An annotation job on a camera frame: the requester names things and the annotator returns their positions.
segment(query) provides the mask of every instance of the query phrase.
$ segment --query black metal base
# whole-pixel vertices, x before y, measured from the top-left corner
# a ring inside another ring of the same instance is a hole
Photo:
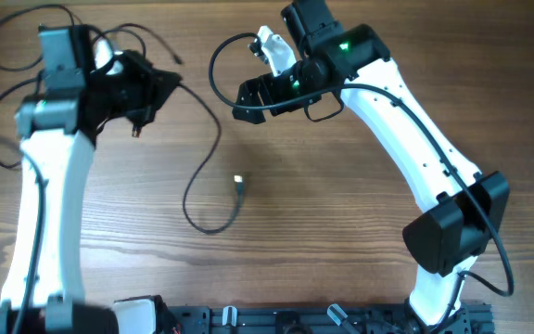
[[[341,326],[329,317],[327,308],[239,309],[235,317],[230,310],[227,325],[223,325],[223,309],[167,308],[160,296],[136,299],[155,302],[157,332],[164,334],[430,334],[430,328],[422,327],[411,315],[407,302],[343,308],[347,319]],[[114,313],[106,308],[51,302],[45,310],[45,318],[40,316],[40,310],[31,310],[22,332],[119,333]],[[16,313],[8,307],[0,309],[0,334],[10,332]],[[447,320],[445,328],[433,334],[494,332],[490,305],[463,303],[461,310]]]
[[[223,309],[169,307],[183,327],[182,334],[348,334],[327,315],[326,308],[239,309],[236,326],[223,326]],[[404,304],[344,308],[348,321],[362,334],[426,334],[410,323]],[[463,304],[439,334],[495,332],[490,305]]]

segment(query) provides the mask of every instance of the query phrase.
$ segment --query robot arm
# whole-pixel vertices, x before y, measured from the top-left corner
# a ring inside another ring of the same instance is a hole
[[[45,62],[39,76],[47,89],[27,96],[15,116],[23,181],[18,237],[1,292],[2,333],[18,310],[23,330],[39,324],[33,310],[41,309],[47,332],[118,330],[112,310],[85,305],[80,271],[83,192],[95,140],[106,122],[121,117],[139,136],[181,77],[154,69],[134,51],[115,51],[108,40],[98,43],[95,60],[88,29],[76,25],[39,32]],[[37,171],[44,178],[42,192],[34,182]]]
[[[241,84],[235,104],[222,100],[234,107],[235,119],[260,124],[266,120],[256,106],[262,104],[273,116],[304,108],[309,116],[308,108],[321,94],[333,93],[342,108],[349,107],[366,123],[399,167],[423,213],[405,227],[403,237],[419,264],[409,304],[418,322],[433,328],[459,309],[460,273],[468,272],[490,240],[489,230],[467,203],[463,186],[498,229],[508,183],[498,172],[482,176],[447,140],[410,93],[390,52],[370,27],[345,32],[323,0],[296,0],[282,16],[302,60],[296,61],[280,35],[261,27],[249,48],[272,72]],[[302,101],[301,96],[310,99]],[[448,313],[447,306],[452,308]]]

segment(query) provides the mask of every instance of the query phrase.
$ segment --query wood grain surface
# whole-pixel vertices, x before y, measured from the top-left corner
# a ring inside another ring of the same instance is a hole
[[[177,67],[155,41],[148,55],[179,71],[223,125],[214,159],[194,185],[189,210],[204,226],[224,221],[235,200],[232,176],[247,177],[244,208],[227,232],[205,237],[190,227],[181,198],[215,136],[211,119],[177,91],[157,120],[133,140],[126,121],[99,137],[83,204],[82,272],[91,302],[161,294],[170,305],[289,305],[402,302],[415,262],[401,230],[420,212],[398,168],[350,111],[328,122],[301,112],[253,126],[232,119],[210,91],[215,47],[267,24],[288,38],[286,2],[208,2],[73,6],[101,28],[132,21],[164,36],[185,60]],[[512,195],[501,235],[515,270],[515,296],[503,299],[468,281],[465,300],[494,305],[499,333],[534,333],[534,1],[329,1],[350,28],[375,28],[404,79],[443,133],[487,173],[502,171]],[[0,18],[14,7],[0,7]],[[54,10],[14,20],[0,32],[0,61],[37,57],[37,23],[64,24]],[[137,43],[121,38],[124,47]],[[263,74],[233,44],[218,60],[222,90]],[[0,93],[34,71],[0,71]],[[0,135],[14,138],[13,112],[32,88],[0,107]],[[330,111],[331,99],[315,114]],[[6,161],[17,158],[0,144]],[[16,236],[20,173],[0,168],[0,290]],[[493,244],[474,267],[505,284]]]
[[[182,4],[182,3],[250,3],[250,2],[280,2],[281,0],[71,0],[67,4],[78,5],[116,5],[116,4]],[[37,6],[51,4],[47,0],[0,0],[0,6]]]

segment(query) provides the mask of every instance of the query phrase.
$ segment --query wooden table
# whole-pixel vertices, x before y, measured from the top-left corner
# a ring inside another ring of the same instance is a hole
[[[83,5],[74,11],[101,28],[133,21],[164,36],[185,60],[177,67],[148,40],[157,67],[179,71],[222,122],[215,158],[197,180],[189,210],[204,226],[229,214],[232,176],[248,178],[235,225],[215,236],[187,224],[181,198],[215,136],[211,119],[176,92],[139,140],[127,121],[99,137],[83,204],[82,271],[91,302],[161,294],[170,305],[282,305],[402,302],[415,262],[401,230],[420,212],[399,170],[350,111],[328,122],[302,112],[253,126],[232,119],[210,91],[215,47],[267,24],[288,38],[286,2]],[[501,235],[515,270],[510,299],[470,280],[464,299],[494,305],[499,333],[534,332],[534,1],[329,1],[346,28],[373,26],[413,94],[443,133],[485,172],[502,171],[512,195]],[[16,8],[0,7],[0,18]],[[32,13],[0,32],[0,61],[22,65],[38,53],[36,24],[65,22]],[[121,39],[125,47],[138,47]],[[246,41],[223,52],[216,77],[235,96],[243,81],[268,71]],[[0,93],[34,71],[0,71]],[[0,107],[0,135],[14,137],[13,112],[30,89]],[[333,109],[332,99],[315,113]],[[0,144],[6,161],[16,158]],[[16,237],[20,173],[0,168],[0,290]],[[493,244],[474,269],[505,286]]]

